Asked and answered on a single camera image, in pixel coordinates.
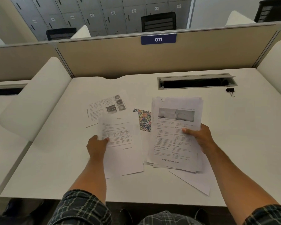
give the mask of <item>forearm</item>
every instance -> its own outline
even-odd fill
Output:
[[[278,204],[264,189],[244,174],[214,144],[206,155],[213,169],[224,201],[238,225],[257,208]]]
[[[103,159],[91,158],[69,190],[73,189],[85,190],[92,193],[105,204],[106,180]]]

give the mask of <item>plaid sleeve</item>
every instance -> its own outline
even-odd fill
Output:
[[[68,191],[48,225],[111,224],[111,212],[95,195],[83,190]]]
[[[281,205],[267,205],[256,209],[244,225],[281,225]]]

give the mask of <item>hand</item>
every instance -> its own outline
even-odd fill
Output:
[[[95,160],[103,160],[108,141],[108,137],[104,140],[98,140],[97,135],[89,139],[86,148],[90,154],[90,158]]]
[[[211,132],[209,130],[209,127],[207,125],[201,124],[201,130],[195,131],[195,130],[189,130],[187,128],[183,128],[182,132],[194,136],[198,142],[198,144],[201,146],[201,150],[204,154],[211,148],[214,148],[214,146],[217,147],[216,143],[213,141],[213,138],[211,136]]]

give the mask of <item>desk number plate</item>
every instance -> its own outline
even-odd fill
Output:
[[[163,35],[143,35],[141,36],[141,44],[160,44],[160,43],[175,43],[177,34],[163,34]]]

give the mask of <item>floral print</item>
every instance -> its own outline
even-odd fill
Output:
[[[133,112],[138,112],[140,129],[151,132],[151,111],[134,109]]]

